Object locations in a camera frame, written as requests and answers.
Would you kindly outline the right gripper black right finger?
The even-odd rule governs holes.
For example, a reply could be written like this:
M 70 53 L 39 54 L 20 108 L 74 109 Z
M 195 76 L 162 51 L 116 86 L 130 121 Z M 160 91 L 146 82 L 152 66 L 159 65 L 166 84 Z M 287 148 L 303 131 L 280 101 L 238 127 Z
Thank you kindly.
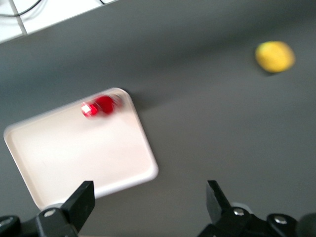
M 206 186 L 206 207 L 211 223 L 200 237 L 270 237 L 266 221 L 242 207 L 231 206 L 217 181 Z

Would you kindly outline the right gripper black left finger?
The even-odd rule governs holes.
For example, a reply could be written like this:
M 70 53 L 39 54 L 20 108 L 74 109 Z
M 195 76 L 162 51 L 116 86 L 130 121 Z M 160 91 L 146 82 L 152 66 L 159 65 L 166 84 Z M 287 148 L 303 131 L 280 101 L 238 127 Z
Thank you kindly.
M 95 206 L 94 183 L 84 181 L 60 206 L 36 217 L 40 237 L 77 237 Z

